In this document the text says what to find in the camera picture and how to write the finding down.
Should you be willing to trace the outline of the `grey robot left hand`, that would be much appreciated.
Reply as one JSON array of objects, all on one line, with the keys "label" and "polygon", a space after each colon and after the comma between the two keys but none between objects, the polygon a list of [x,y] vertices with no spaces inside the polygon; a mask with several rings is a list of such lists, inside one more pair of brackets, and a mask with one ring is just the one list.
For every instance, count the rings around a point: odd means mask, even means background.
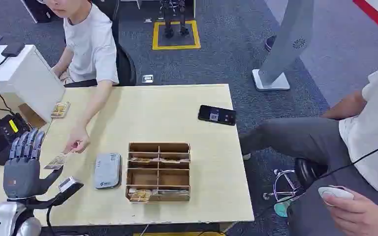
[{"label": "grey robot left hand", "polygon": [[62,167],[53,170],[46,178],[40,178],[40,154],[44,137],[45,132],[35,128],[12,142],[3,172],[3,189],[9,200],[43,195],[61,175]]}]

